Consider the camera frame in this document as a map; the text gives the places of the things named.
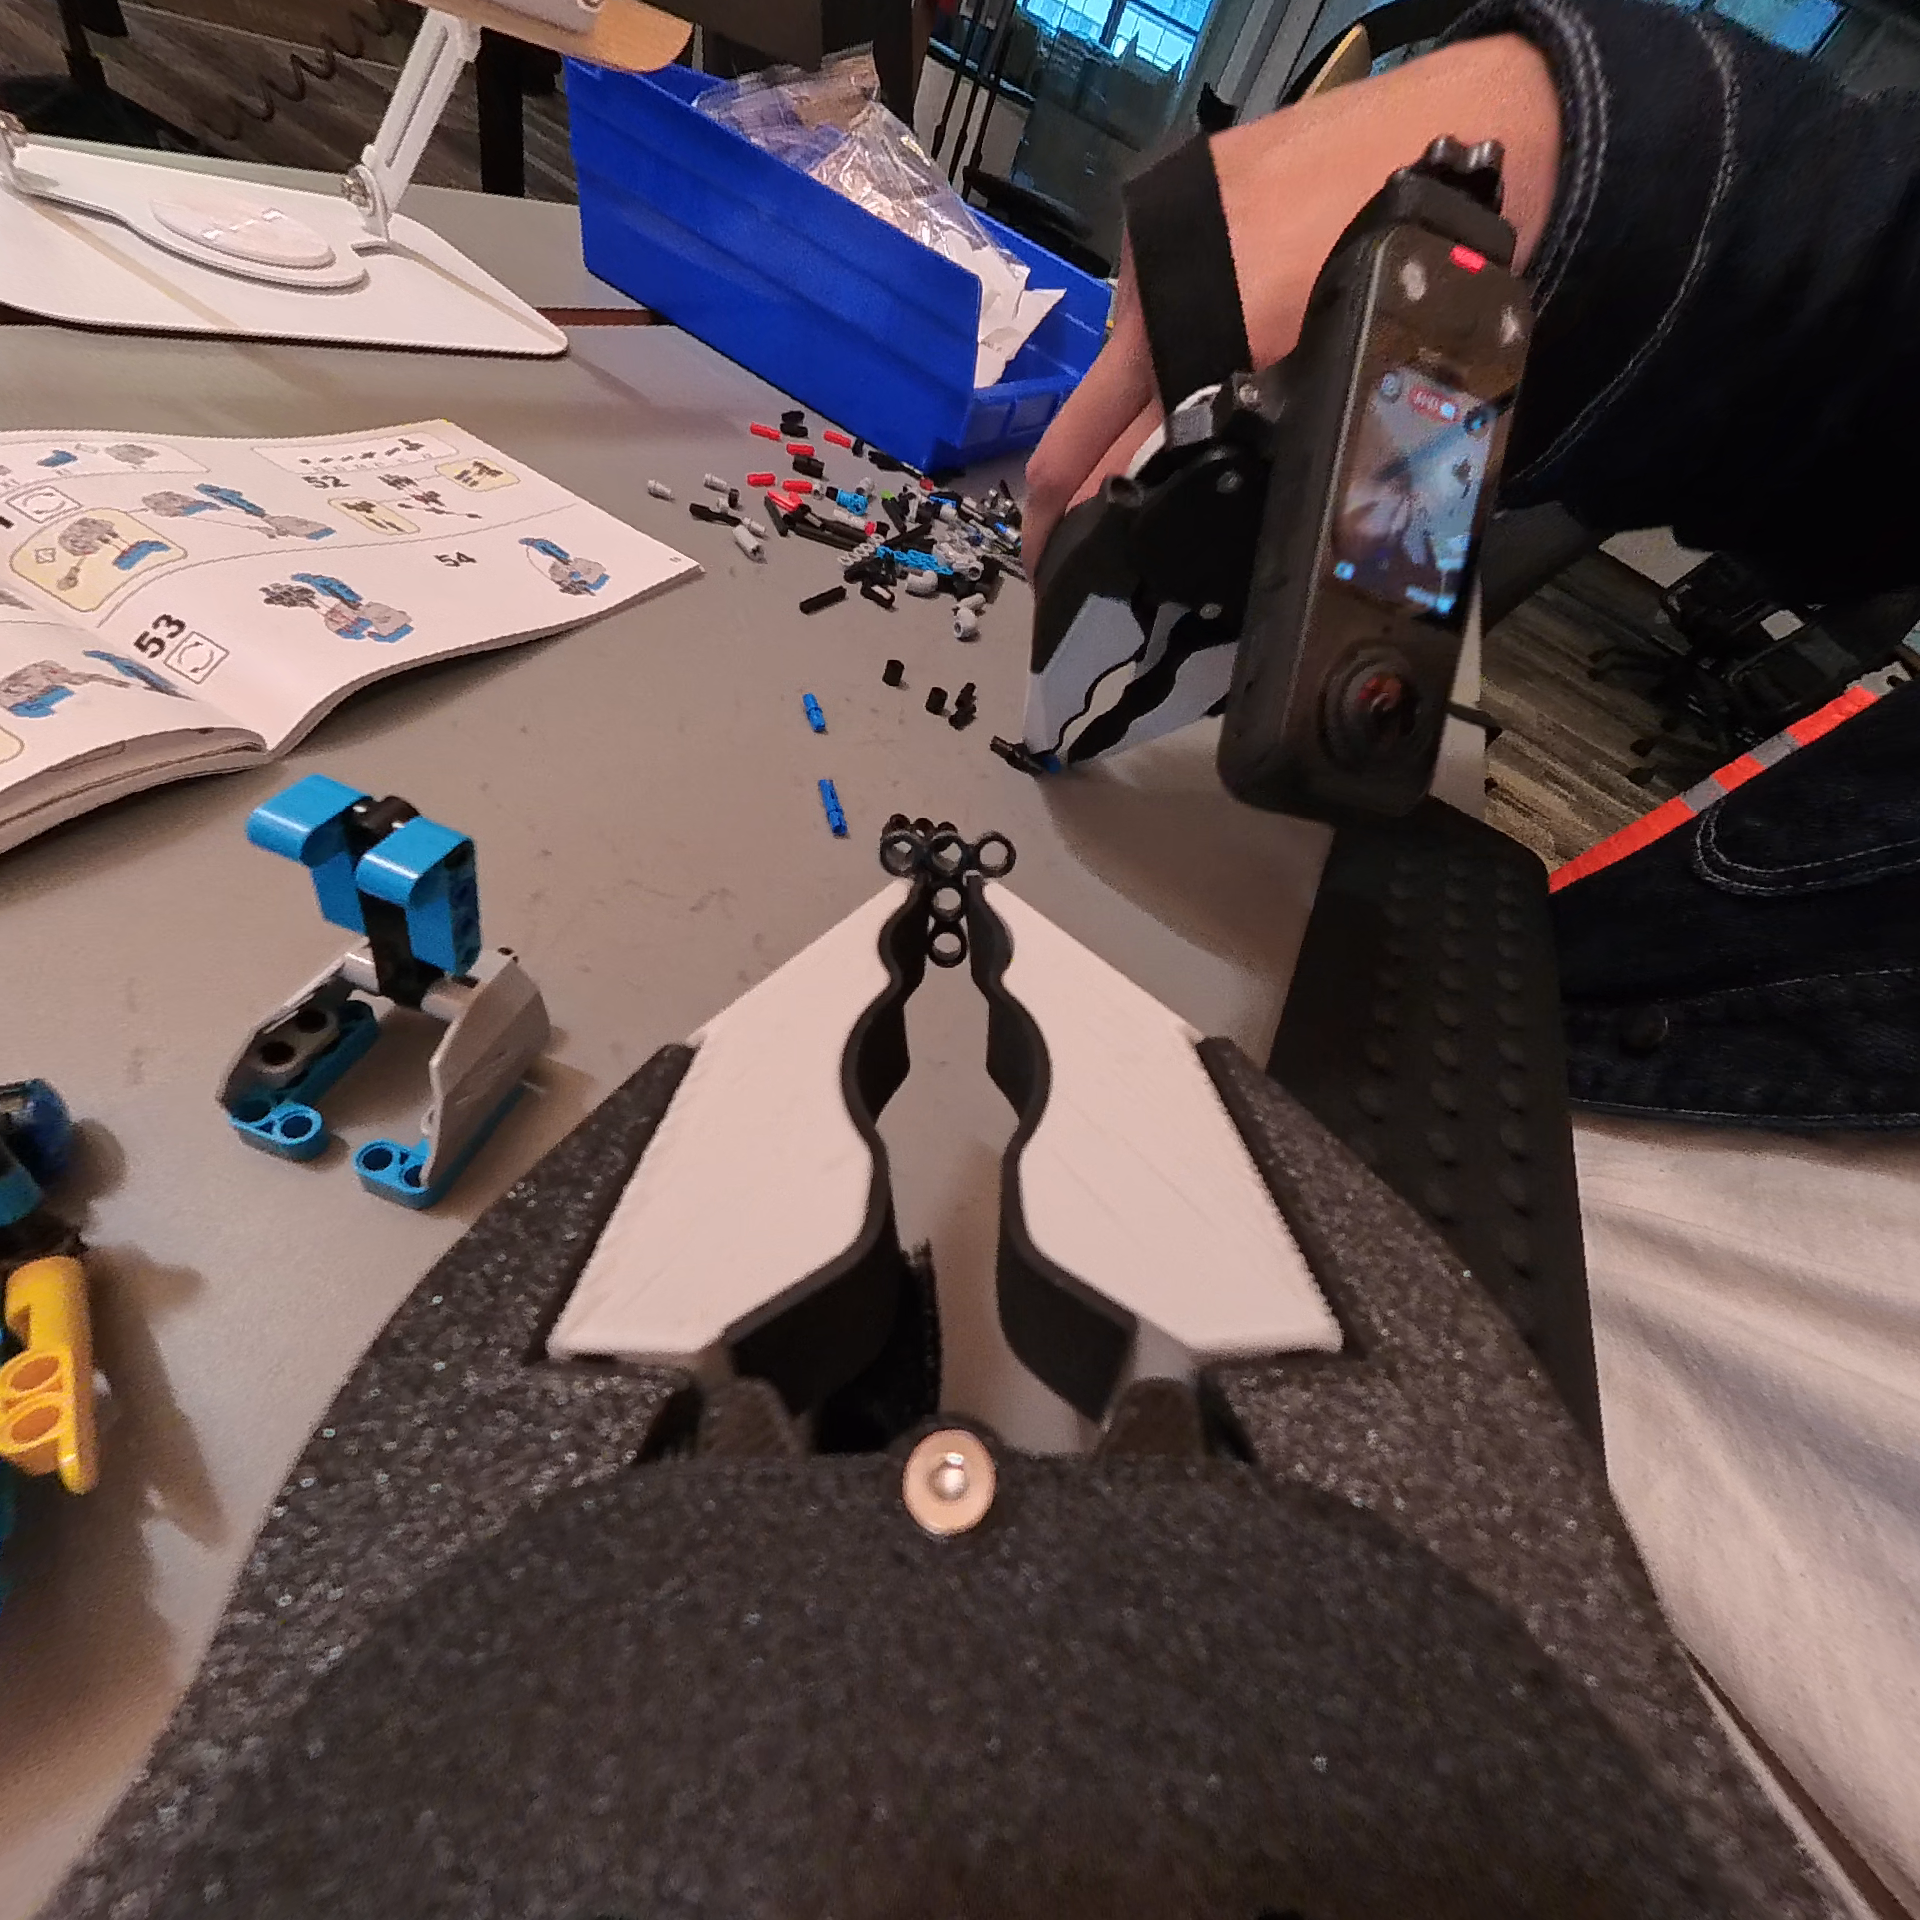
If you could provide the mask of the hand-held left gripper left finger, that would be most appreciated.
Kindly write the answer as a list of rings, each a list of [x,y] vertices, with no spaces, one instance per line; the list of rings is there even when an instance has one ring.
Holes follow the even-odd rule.
[[[691,1037],[552,1357],[861,1374],[881,1356],[906,1253],[877,1116],[922,977],[923,888],[889,881]]]

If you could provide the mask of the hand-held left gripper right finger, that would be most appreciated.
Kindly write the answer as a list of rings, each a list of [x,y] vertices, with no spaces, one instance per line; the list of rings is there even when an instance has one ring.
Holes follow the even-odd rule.
[[[987,1067],[1015,1109],[999,1324],[1093,1424],[1138,1377],[1338,1353],[1341,1328],[1186,1019],[1007,885],[967,885]]]

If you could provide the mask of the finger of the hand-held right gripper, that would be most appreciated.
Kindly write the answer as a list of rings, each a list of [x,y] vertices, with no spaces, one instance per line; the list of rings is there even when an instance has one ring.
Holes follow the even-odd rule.
[[[1066,745],[1091,715],[1109,709],[1148,645],[1131,603],[1091,596],[1044,666],[1033,666],[1025,700],[1025,745],[1066,758]]]
[[[1152,630],[1117,700],[1066,745],[1066,763],[1146,745],[1217,713],[1233,689],[1237,640],[1215,630]]]

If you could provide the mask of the black T-shaped beam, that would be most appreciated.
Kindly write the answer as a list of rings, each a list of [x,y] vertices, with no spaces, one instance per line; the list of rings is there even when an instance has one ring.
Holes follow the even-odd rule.
[[[1015,864],[1017,848],[1004,832],[967,838],[953,822],[903,813],[881,832],[881,866],[928,888],[928,961],[939,970],[959,970],[969,958],[967,881],[999,881]]]

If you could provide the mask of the person's right forearm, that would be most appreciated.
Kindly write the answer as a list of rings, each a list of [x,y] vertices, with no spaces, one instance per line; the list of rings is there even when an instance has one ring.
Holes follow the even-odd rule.
[[[1917,581],[1917,96],[1715,16],[1477,5],[1562,105],[1499,502],[1668,526],[1791,595]]]

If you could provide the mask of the white desk lamp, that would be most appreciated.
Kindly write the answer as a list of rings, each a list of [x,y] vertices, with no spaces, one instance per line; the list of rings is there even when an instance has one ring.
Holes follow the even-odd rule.
[[[557,326],[399,212],[481,38],[457,14],[425,14],[376,137],[332,196],[53,147],[4,114],[4,304],[99,330],[565,352]]]

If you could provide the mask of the person's right hand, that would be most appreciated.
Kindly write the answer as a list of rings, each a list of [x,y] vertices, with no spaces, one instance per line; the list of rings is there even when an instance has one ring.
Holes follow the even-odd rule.
[[[1255,369],[1296,345],[1315,277],[1340,233],[1436,137],[1501,142],[1505,218],[1519,233],[1516,269],[1524,273],[1553,212],[1560,117],[1545,58],[1519,34],[1497,34],[1215,134]],[[1112,338],[1026,468],[1025,553],[1037,561],[1059,518],[1128,468],[1160,425],[1137,269],[1122,256]]]

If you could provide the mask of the pile of small building pieces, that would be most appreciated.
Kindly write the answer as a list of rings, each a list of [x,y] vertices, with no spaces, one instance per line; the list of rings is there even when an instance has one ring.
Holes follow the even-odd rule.
[[[927,470],[857,432],[791,406],[754,419],[685,478],[645,494],[680,515],[699,550],[801,600],[847,586],[837,608],[927,603],[960,640],[999,589],[1025,578],[1020,482],[996,470]]]

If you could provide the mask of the white paper bag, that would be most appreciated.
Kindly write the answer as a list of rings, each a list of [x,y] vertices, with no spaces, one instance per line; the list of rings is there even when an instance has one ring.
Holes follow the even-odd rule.
[[[1061,289],[1035,289],[1026,284],[1026,277],[1008,274],[996,256],[987,256],[977,277],[980,304],[973,392],[984,393],[1004,380],[1011,362],[1017,358],[1066,292]]]

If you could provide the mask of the black perforated panel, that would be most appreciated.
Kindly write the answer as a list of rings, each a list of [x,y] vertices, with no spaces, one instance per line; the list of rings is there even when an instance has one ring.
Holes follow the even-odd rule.
[[[1338,828],[1267,1073],[1448,1240],[1599,1444],[1544,864],[1441,801]]]

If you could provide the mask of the blue and grey toy assembly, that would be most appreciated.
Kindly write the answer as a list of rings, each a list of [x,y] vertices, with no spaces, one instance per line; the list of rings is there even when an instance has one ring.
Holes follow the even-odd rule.
[[[423,1136],[353,1155],[370,1193],[434,1208],[553,1036],[523,963],[482,939],[472,837],[408,801],[311,774],[256,806],[248,838],[304,866],[323,918],[355,944],[235,1052],[219,1091],[233,1131],[276,1158],[315,1158],[329,1140],[321,1101],[380,1043],[383,1012],[434,1017]]]

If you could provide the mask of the orange reflective strip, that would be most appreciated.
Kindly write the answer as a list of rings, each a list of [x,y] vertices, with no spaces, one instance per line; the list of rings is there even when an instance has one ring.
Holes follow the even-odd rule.
[[[1663,802],[1628,828],[1612,832],[1609,837],[1599,842],[1596,848],[1576,854],[1569,864],[1560,866],[1549,876],[1549,893],[1560,893],[1562,890],[1593,873],[1601,873],[1626,857],[1633,857],[1635,852],[1643,851],[1647,845],[1656,843],[1668,832],[1690,826],[1696,817],[1715,809],[1719,802],[1730,797],[1743,785],[1746,785],[1754,777],[1760,777],[1770,766],[1820,741],[1824,733],[1835,731],[1850,718],[1866,710],[1903,683],[1905,674],[1895,668],[1877,677],[1858,680],[1844,693],[1828,700],[1824,706],[1818,706],[1812,713],[1792,720],[1791,728],[1781,733],[1770,736],[1755,747],[1725,762],[1719,771],[1705,774],[1677,797]]]

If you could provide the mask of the crumpled clear plastic bag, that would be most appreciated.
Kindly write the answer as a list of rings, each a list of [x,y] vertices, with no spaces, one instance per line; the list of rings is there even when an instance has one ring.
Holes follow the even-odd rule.
[[[1028,268],[962,204],[917,142],[881,101],[872,50],[837,56],[815,70],[771,66],[721,80],[698,112],[748,137],[917,243],[980,277],[989,302],[1012,302]]]

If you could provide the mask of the blue plastic bin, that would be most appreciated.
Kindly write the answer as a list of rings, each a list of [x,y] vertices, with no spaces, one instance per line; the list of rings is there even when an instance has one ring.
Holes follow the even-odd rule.
[[[1106,282],[987,224],[1061,302],[977,389],[977,277],[698,112],[712,86],[567,65],[587,269],[915,468],[1031,449],[1101,347]]]

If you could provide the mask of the black office chair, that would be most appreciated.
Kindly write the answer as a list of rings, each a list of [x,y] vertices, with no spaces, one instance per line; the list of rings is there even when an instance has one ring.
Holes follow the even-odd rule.
[[[1649,785],[1663,754],[1744,752],[1821,709],[1852,680],[1850,657],[1828,651],[1759,574],[1715,555],[1663,593],[1649,633],[1603,648],[1589,677],[1647,681],[1658,715],[1628,745],[1628,777]]]

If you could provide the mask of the person's denim jacket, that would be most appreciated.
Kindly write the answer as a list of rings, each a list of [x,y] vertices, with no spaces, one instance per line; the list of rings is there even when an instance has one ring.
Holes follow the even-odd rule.
[[[1569,1085],[1603,1113],[1917,1124],[1917,689],[1555,906]]]

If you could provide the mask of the person's white shirt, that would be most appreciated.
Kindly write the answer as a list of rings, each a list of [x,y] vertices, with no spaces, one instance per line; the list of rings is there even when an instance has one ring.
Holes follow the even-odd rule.
[[[1855,1914],[1917,1891],[1917,1146],[1576,1122],[1604,1452]]]

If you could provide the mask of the yellow and blue toy assembly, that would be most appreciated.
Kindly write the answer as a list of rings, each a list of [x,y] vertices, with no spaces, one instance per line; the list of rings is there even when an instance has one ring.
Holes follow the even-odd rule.
[[[80,1233],[51,1208],[72,1157],[74,1118],[40,1078],[3,1085],[3,1540],[17,1488],[59,1476],[72,1496],[101,1475],[90,1285]]]

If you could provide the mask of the open instruction booklet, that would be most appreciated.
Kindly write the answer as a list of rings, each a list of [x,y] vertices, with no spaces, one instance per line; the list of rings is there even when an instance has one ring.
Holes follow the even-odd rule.
[[[699,565],[450,420],[3,437],[3,851]]]

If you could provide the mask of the wooden tabletop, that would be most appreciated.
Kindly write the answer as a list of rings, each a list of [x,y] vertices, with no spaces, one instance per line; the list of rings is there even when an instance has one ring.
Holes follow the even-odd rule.
[[[677,62],[693,34],[691,21],[643,2],[420,2],[419,6],[625,74],[651,74]]]

